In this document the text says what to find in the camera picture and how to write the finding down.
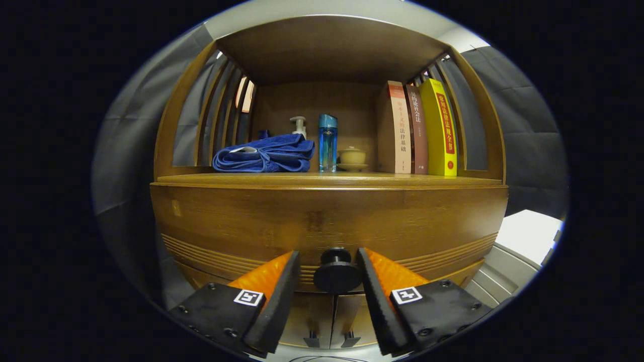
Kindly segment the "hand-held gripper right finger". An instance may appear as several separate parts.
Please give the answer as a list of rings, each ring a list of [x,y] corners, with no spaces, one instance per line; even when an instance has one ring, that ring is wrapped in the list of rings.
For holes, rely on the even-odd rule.
[[[380,353],[425,352],[487,318],[492,311],[454,281],[429,281],[361,247],[357,263]]]

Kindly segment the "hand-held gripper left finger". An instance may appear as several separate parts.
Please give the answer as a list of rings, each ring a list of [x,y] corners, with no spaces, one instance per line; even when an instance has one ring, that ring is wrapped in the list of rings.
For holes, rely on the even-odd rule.
[[[235,353],[275,353],[300,275],[292,250],[228,284],[209,282],[170,310],[172,318]]]

